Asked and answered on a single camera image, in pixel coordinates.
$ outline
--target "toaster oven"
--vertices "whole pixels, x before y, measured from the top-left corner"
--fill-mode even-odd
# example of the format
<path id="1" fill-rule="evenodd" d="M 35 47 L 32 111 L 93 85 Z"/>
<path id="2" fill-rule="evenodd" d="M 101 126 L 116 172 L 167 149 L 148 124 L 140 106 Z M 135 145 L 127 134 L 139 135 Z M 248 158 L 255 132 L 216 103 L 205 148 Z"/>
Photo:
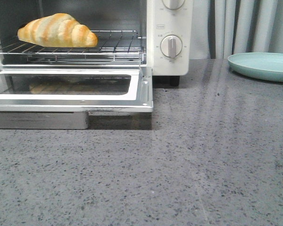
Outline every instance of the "toaster oven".
<path id="1" fill-rule="evenodd" d="M 46 48 L 18 29 L 68 13 L 93 48 Z M 188 72 L 192 0 L 0 0 L 0 128 L 85 129 L 94 112 L 152 112 L 152 76 Z"/>

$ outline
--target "temperature dial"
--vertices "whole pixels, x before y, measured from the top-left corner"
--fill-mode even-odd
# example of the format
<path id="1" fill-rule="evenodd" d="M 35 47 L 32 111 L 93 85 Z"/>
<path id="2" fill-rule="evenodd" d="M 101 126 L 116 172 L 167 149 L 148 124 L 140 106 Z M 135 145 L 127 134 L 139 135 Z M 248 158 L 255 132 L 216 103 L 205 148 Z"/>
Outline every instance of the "temperature dial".
<path id="1" fill-rule="evenodd" d="M 178 9 L 184 4 L 184 0 L 162 0 L 162 2 L 169 9 Z"/>
<path id="2" fill-rule="evenodd" d="M 161 52 L 170 58 L 175 58 L 181 52 L 182 48 L 183 43 L 176 35 L 166 36 L 160 44 Z"/>

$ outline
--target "mint green plate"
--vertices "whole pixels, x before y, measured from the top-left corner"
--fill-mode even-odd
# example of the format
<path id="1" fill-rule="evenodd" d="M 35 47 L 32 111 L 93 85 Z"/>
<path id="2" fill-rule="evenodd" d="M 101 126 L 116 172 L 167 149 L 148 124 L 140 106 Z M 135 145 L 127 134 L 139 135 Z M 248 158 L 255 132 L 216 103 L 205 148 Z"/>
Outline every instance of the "mint green plate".
<path id="1" fill-rule="evenodd" d="M 283 82 L 283 54 L 238 53 L 228 57 L 230 67 L 243 75 Z"/>

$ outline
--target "oven rack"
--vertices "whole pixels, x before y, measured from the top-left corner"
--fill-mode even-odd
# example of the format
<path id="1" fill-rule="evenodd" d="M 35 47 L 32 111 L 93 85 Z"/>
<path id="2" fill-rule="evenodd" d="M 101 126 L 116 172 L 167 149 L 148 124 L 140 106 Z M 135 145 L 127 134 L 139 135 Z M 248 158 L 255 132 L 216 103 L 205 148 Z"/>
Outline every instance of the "oven rack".
<path id="1" fill-rule="evenodd" d="M 126 63 L 144 61 L 142 38 L 134 30 L 96 30 L 93 48 L 52 48 L 20 41 L 14 37 L 0 44 L 0 55 L 18 55 L 29 63 Z"/>

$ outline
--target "croissant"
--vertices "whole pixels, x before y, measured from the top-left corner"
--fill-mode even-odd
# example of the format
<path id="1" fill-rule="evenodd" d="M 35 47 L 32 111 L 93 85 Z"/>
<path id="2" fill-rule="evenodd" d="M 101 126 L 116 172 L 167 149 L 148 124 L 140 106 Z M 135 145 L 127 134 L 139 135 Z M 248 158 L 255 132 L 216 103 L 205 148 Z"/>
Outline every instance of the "croissant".
<path id="1" fill-rule="evenodd" d="M 18 30 L 21 41 L 43 47 L 95 47 L 97 36 L 66 13 L 56 13 L 29 22 Z"/>

